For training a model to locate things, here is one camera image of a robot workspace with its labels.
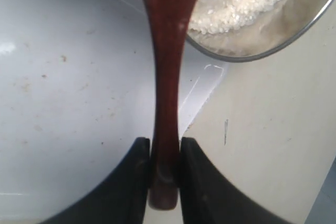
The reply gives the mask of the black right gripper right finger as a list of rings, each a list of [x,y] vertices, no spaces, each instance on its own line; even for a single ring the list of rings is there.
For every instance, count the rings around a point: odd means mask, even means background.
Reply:
[[[184,223],[286,223],[238,190],[190,137],[181,141],[179,187]]]

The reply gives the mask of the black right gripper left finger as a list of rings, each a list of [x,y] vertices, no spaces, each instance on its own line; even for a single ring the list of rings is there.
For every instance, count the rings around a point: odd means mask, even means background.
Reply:
[[[142,223],[149,178],[150,140],[135,139],[112,173],[77,203],[43,223]]]

